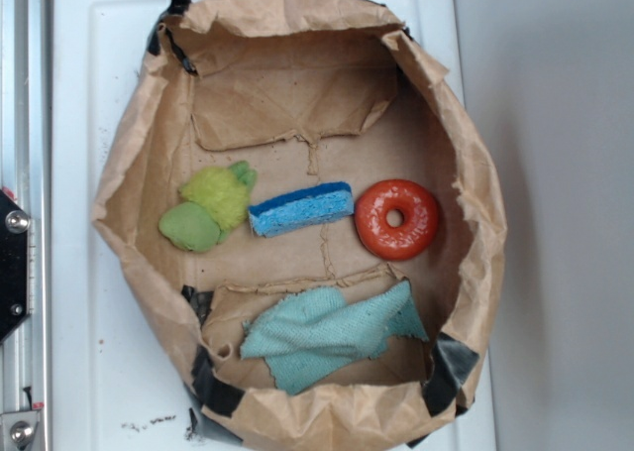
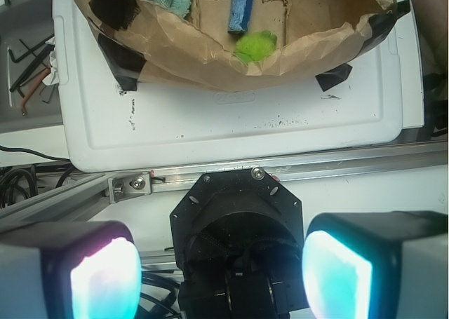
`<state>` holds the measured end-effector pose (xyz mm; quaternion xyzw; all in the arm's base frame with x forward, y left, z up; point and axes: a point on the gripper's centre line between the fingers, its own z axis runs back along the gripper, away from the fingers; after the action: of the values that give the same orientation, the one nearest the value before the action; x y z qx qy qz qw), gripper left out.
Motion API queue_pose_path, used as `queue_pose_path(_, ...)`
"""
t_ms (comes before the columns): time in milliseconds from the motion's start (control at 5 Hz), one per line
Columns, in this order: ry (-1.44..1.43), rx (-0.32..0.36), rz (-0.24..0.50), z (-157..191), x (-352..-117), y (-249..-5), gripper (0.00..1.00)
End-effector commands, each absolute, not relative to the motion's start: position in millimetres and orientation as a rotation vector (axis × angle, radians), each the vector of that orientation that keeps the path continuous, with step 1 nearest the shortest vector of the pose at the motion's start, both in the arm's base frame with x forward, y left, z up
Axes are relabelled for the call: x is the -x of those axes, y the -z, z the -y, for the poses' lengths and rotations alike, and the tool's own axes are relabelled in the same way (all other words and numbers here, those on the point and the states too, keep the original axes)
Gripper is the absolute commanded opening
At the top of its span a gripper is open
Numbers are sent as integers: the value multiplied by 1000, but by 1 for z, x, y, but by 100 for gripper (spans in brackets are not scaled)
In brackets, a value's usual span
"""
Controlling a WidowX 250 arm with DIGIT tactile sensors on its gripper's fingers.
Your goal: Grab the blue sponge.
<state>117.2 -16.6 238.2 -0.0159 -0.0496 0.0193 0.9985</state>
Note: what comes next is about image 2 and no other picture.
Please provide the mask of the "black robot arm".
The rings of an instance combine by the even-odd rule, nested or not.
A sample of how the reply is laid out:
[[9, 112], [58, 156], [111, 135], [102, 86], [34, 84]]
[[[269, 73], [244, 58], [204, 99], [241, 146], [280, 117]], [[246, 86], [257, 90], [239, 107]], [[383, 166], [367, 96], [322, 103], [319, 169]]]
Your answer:
[[1, 227], [2, 318], [447, 318], [448, 216], [323, 212], [269, 175], [203, 175], [170, 214], [176, 282], [128, 227]]

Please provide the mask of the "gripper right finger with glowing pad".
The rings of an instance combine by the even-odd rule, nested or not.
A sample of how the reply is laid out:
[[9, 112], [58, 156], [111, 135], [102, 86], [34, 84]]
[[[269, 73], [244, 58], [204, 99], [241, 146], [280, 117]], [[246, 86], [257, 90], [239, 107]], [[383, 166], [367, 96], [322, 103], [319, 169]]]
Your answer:
[[448, 215], [321, 213], [302, 275], [316, 318], [447, 318]]

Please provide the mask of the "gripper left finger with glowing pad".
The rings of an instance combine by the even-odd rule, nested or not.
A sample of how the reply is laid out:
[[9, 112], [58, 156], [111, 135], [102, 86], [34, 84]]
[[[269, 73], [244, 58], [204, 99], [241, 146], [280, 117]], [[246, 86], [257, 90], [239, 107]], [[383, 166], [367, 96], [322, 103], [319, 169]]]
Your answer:
[[133, 318], [141, 277], [138, 250], [121, 222], [1, 227], [2, 318]]

